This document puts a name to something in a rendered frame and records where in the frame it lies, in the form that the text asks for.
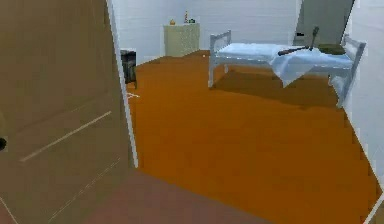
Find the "cream chest of drawers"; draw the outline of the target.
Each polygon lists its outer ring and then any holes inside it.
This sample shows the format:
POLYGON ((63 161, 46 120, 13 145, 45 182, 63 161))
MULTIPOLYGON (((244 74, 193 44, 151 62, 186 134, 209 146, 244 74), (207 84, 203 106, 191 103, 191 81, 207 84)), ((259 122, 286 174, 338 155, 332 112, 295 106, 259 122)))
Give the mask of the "cream chest of drawers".
POLYGON ((200 24, 164 25, 165 55, 183 57, 199 50, 200 24))

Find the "black baseball bat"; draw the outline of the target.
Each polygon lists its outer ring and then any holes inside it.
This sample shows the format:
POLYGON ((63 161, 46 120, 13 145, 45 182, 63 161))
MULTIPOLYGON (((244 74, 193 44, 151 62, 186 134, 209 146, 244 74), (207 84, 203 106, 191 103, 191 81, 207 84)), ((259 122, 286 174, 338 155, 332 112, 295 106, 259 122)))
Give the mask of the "black baseball bat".
POLYGON ((296 52, 299 50, 306 50, 309 48, 310 48, 309 46, 304 46, 304 47, 299 47, 299 48, 286 49, 286 50, 279 51, 277 54, 278 54, 278 56, 283 56, 283 55, 287 55, 287 54, 290 54, 290 53, 293 53, 293 52, 296 52))

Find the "brown room door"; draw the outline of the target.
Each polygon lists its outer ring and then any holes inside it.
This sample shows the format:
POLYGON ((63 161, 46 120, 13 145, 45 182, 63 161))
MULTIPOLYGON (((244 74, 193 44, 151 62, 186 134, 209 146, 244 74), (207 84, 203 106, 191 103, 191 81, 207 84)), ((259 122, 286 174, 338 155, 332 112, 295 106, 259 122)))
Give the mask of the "brown room door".
POLYGON ((0 224, 82 224, 131 166, 111 0, 0 0, 0 224))

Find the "olive green pillow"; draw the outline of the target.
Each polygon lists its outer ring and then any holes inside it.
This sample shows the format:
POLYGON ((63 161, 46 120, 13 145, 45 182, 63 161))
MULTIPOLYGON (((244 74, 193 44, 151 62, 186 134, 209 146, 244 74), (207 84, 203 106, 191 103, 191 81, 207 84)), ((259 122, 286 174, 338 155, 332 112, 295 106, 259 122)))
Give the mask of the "olive green pillow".
POLYGON ((340 44, 319 44, 318 49, 320 52, 330 55, 343 55, 345 53, 344 47, 340 44))

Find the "grey room door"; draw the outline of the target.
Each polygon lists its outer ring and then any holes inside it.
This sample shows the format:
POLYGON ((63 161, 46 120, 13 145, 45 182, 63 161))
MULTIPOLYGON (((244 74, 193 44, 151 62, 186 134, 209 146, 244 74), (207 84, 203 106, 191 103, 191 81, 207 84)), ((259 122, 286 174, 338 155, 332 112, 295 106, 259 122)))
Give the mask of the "grey room door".
POLYGON ((315 45, 338 44, 355 0, 301 0, 294 45, 309 45, 312 31, 319 28, 315 45))

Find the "grey metal frame bed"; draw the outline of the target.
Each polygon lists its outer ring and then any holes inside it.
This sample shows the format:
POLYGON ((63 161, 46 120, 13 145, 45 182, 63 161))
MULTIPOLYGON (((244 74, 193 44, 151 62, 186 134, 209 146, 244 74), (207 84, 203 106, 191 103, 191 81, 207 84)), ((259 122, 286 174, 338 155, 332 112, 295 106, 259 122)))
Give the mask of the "grey metal frame bed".
POLYGON ((357 73, 366 43, 345 34, 340 45, 345 49, 343 55, 324 54, 314 47, 312 51, 299 50, 278 56, 277 53, 281 50, 304 46, 234 43, 230 30, 211 34, 208 87, 215 86, 214 69, 219 65, 224 66, 225 73, 228 72, 230 65, 271 68, 282 81, 283 87, 287 87, 305 74, 324 75, 328 76, 328 84, 336 92, 337 107, 342 108, 357 73))

